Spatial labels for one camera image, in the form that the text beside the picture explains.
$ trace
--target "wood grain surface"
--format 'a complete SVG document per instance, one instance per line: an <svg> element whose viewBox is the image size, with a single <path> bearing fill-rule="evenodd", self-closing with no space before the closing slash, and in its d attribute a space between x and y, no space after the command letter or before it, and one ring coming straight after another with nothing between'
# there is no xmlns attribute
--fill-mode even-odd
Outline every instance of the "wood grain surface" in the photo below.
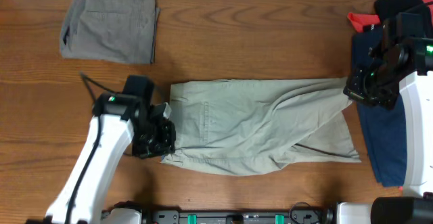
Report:
<svg viewBox="0 0 433 224"><path fill-rule="evenodd" d="M157 0L156 63L65 60L60 26L71 0L0 0L0 223L43 217L85 142L91 99L78 72L113 89L145 74L173 83L347 76L348 12L374 0ZM123 157L106 206L136 200L183 210L284 210L305 201L372 202L397 196L376 183L355 105L344 111L362 163L299 163L261 176L197 173Z"/></svg>

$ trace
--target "gray pants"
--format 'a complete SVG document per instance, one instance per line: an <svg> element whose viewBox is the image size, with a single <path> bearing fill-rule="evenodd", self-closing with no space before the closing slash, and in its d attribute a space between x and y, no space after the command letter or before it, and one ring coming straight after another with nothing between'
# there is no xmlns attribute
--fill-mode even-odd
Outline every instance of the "gray pants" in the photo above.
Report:
<svg viewBox="0 0 433 224"><path fill-rule="evenodd" d="M258 175L295 162L360 162L341 113L346 79L172 85L176 152L163 163Z"/></svg>
<svg viewBox="0 0 433 224"><path fill-rule="evenodd" d="M64 58L154 61L155 0L74 0L60 32Z"/></svg>

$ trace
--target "red fabric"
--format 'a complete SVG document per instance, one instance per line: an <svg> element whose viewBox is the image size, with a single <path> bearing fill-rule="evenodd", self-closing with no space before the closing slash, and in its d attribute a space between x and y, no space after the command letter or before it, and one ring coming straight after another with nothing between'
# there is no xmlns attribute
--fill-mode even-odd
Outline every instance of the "red fabric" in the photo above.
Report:
<svg viewBox="0 0 433 224"><path fill-rule="evenodd" d="M352 12L347 14L347 18L353 25L357 32L363 32L364 26L372 24L380 24L379 16L370 14L354 14Z"/></svg>
<svg viewBox="0 0 433 224"><path fill-rule="evenodd" d="M433 1L433 0L422 0L424 3ZM429 5L430 12L432 13L432 23L433 23L433 5ZM363 32L364 26L380 24L379 16L373 14L354 14L352 12L347 14L347 18L353 25L353 28L357 32Z"/></svg>

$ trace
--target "light green pants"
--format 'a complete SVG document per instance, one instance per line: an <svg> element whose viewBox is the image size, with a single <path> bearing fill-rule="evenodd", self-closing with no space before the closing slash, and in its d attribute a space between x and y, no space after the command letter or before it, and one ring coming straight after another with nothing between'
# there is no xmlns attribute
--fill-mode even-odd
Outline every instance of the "light green pants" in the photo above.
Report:
<svg viewBox="0 0 433 224"><path fill-rule="evenodd" d="M172 85L176 152L163 163L258 175L295 162L360 162L344 117L346 79Z"/></svg>

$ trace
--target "black cable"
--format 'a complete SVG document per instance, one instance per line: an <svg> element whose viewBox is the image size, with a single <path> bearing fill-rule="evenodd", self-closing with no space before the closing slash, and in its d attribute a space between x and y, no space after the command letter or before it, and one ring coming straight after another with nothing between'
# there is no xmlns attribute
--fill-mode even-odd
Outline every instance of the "black cable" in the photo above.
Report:
<svg viewBox="0 0 433 224"><path fill-rule="evenodd" d="M92 97L93 103L96 102L96 97L95 97L95 94L94 94L92 88L90 88L88 81L90 81L94 85L96 85L96 86L98 86L98 87L100 87L106 91L109 91L111 93L116 93L113 90L111 90L107 87L104 87L103 85L94 81L93 79L90 79L88 76L86 76L82 72L80 72L80 76L81 76L81 79L83 80L87 90L89 91L90 96ZM78 179L76 180L74 189L72 190L72 194L70 196L69 203L68 203L68 209L66 210L65 224L70 224L72 209L75 207L75 199L76 199L76 195L78 193L78 189L81 185L81 182L83 181L83 178L86 174L87 169L89 168L90 162L92 161L92 158L95 155L96 149L99 146L99 141L101 140L101 133L102 133L101 117L97 116L97 135L96 135L95 143L93 143L93 147L92 147L92 150L90 151L89 157L87 158L86 163L85 163L83 169L81 170L81 173L78 176Z"/></svg>
<svg viewBox="0 0 433 224"><path fill-rule="evenodd" d="M110 93L117 93L117 92L115 92L114 90L109 89L109 88L107 88L107 87L101 85L100 83L94 81L93 79L90 79L90 78L89 78L86 74L84 74L83 72L80 72L80 76L81 76L81 78L82 78L83 81L90 81L90 83L93 83L94 85L98 86L99 88L101 88L101 89L103 89L103 90L105 90L105 91L108 91L108 92L110 92Z"/></svg>
<svg viewBox="0 0 433 224"><path fill-rule="evenodd" d="M305 204L305 205L311 207L311 205L309 205L309 203L307 203L307 202L297 202L296 204L294 204L294 205L291 207L291 209L289 210L289 218L290 218L290 220L292 220L293 222L295 222L295 224L300 224L300 223L297 222L297 220L295 220L295 219L292 217L292 210L293 210L297 205L299 205L299 204ZM316 210L313 210L313 212L317 215L317 219L318 219L318 221L317 221L316 223L320 223L320 222L321 222L321 217L320 217L319 213L317 213Z"/></svg>
<svg viewBox="0 0 433 224"><path fill-rule="evenodd" d="M87 82L87 79L89 78L88 76L86 76L85 74L83 74L82 72L80 72L80 76L81 76L81 80L83 80L84 85L86 86L87 91L90 94L90 97L92 97L93 103L96 102L96 97L95 94L92 90L92 88L90 88L89 83Z"/></svg>
<svg viewBox="0 0 433 224"><path fill-rule="evenodd" d="M69 199L68 203L68 209L66 211L66 218L65 218L65 224L70 224L70 218L72 214L72 209L75 207L75 198L78 193L78 189L80 187L81 181L84 178L84 175L87 171L87 168L89 168L90 162L92 161L93 156L95 155L96 149L99 146L99 141L101 139L101 131L102 131L102 123L101 123L101 117L97 116L97 135L95 143L93 143L92 151L89 154L89 157L87 158L87 161L81 170L80 176L78 176L78 179L76 180L74 189L72 190L72 194Z"/></svg>
<svg viewBox="0 0 433 224"><path fill-rule="evenodd" d="M356 155L354 155L354 156L347 156L347 155L343 155L343 154L337 154L337 153L332 153L332 152L326 152L326 151L324 151L324 150L319 150L319 149L315 149L315 148L312 148L312 147L308 147L308 146L306 146L306 145L302 145L302 144L300 144L300 143L295 143L295 145L296 145L296 146L300 146L300 147L302 147L302 148L309 149L309 150L313 150L313 151L316 151L316 152L319 152L319 153L322 153L322 154L326 154L326 155L328 155L328 156L339 156L339 157L343 157L343 158L353 158L354 156L356 156Z"/></svg>

